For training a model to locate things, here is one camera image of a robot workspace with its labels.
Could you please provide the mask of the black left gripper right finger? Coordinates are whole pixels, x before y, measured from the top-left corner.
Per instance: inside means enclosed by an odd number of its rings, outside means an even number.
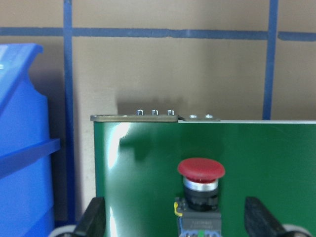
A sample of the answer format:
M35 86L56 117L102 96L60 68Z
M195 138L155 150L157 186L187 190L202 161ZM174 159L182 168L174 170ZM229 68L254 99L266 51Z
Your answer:
M281 237L286 233L282 224L256 197L246 197L244 226L250 237Z

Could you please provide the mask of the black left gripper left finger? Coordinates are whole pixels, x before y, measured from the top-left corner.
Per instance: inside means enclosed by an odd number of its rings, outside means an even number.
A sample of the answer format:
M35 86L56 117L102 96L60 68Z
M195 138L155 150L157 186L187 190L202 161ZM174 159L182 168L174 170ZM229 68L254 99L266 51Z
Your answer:
M106 229L104 197L94 197L76 225L75 237L103 237Z

